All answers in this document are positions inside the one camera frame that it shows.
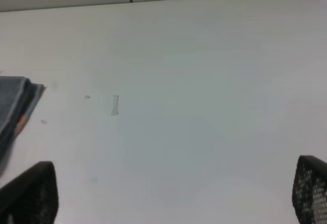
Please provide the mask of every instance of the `white table surface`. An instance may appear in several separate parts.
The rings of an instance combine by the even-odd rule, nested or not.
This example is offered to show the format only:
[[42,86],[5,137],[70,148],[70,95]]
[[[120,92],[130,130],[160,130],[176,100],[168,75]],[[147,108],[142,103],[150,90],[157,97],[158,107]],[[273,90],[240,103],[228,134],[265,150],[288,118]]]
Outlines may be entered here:
[[48,86],[0,183],[53,161],[56,224],[298,223],[297,158],[327,160],[326,46],[327,0],[0,13],[3,74]]

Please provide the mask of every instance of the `white desk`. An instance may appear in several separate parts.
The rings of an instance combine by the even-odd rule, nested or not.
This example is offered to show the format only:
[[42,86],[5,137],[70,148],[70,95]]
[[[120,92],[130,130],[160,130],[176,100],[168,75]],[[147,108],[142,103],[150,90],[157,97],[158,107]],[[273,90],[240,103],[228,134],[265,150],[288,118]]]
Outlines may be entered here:
[[0,69],[48,84],[1,183],[52,160],[57,224],[298,223],[297,158],[327,160],[326,23],[327,0],[1,13]]

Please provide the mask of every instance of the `tape piece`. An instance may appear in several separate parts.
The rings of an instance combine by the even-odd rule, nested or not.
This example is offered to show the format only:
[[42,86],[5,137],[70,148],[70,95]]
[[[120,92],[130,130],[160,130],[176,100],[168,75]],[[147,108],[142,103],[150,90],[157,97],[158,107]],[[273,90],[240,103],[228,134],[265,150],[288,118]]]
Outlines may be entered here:
[[113,95],[113,108],[111,112],[111,116],[118,115],[118,95]]

